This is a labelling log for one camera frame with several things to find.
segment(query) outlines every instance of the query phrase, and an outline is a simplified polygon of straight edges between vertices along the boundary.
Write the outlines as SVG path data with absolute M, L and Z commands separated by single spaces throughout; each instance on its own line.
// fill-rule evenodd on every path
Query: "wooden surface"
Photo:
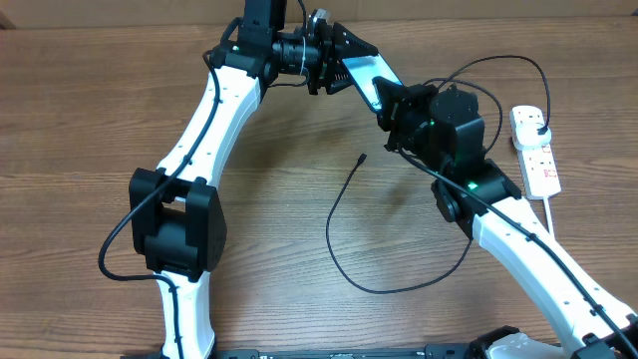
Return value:
M 636 0 L 305 0 L 333 21 L 629 16 Z M 19 29 L 227 24 L 244 0 L 0 0 Z M 302 20 L 289 0 L 288 21 Z
M 557 237 L 601 285 L 638 307 L 638 19 L 347 24 L 414 84 L 494 54 L 535 59 L 552 94 L 563 193 Z M 200 54 L 221 27 L 0 32 L 0 357 L 116 358 L 163 343 L 157 285 L 103 277 L 97 256 L 127 212 L 128 182 L 172 148 L 197 106 Z M 466 79 L 506 111 L 544 107 L 538 74 L 503 60 Z M 496 108 L 480 99 L 491 139 Z M 522 185 L 508 125 L 491 153 Z M 354 89 L 310 97 L 272 89 L 221 179 L 228 224 L 211 281 L 221 349 L 380 348 L 468 341 L 509 324 L 555 341 L 508 272 L 473 245 L 427 289 L 375 296 L 332 263 L 325 219 L 361 152 L 332 225 L 357 281 L 411 285 L 447 271 L 466 240 L 444 222 L 431 179 L 382 148 L 387 135 Z M 107 265 L 145 272 L 127 228 Z

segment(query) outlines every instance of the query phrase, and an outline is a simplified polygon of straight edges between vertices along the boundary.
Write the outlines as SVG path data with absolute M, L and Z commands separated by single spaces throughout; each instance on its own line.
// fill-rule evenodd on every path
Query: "black bracket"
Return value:
M 137 169 L 131 178 L 131 208 L 160 186 L 163 172 Z M 166 208 L 176 197 L 185 198 L 185 212 Z M 162 198 L 156 198 L 132 219 L 133 245 L 147 259 L 154 272 L 168 270 L 199 280 L 203 271 L 212 271 L 221 259 L 226 243 L 226 222 L 217 189 L 205 179 L 194 182 L 176 179 Z

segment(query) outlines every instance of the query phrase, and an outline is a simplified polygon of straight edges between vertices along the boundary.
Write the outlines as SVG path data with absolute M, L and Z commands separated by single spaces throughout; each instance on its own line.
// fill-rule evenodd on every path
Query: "white power strip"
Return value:
M 553 235 L 548 199 L 559 193 L 561 188 L 556 162 L 548 142 L 551 140 L 551 135 L 549 138 L 541 135 L 534 136 L 534 133 L 526 130 L 535 129 L 538 124 L 544 124 L 542 111 L 533 106 L 516 106 L 509 113 L 509 121 L 526 196 L 529 199 L 543 200 L 548 231 Z

